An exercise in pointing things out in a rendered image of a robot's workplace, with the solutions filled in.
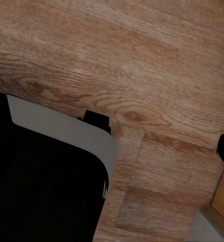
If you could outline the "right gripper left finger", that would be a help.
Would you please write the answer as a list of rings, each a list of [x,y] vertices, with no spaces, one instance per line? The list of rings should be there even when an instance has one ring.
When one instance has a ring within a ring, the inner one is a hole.
[[[15,138],[12,134],[0,137],[0,180],[17,154]]]

